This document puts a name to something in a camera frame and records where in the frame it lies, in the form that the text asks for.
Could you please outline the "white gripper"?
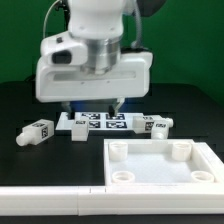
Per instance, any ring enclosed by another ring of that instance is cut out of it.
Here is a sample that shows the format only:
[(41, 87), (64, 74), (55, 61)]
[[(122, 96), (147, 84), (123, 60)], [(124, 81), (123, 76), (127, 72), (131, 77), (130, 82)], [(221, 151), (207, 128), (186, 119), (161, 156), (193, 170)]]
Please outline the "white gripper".
[(124, 98), (143, 97), (149, 91), (153, 55), (151, 52), (123, 54), (121, 60), (104, 74), (80, 71), (75, 66), (48, 65), (40, 59), (37, 65), (36, 97), (41, 102), (64, 102), (68, 118), (74, 118), (69, 102), (117, 99), (108, 114), (116, 117)]

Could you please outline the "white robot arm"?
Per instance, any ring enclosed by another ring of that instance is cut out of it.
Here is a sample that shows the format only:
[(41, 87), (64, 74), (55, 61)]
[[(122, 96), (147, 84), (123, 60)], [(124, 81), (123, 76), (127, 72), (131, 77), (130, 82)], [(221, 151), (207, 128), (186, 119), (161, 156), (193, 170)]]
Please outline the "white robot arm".
[(45, 36), (36, 70), (36, 98), (61, 102), (113, 99), (114, 116), (127, 98), (149, 91), (153, 54), (142, 45), (143, 17), (167, 0), (57, 0), (68, 30)]

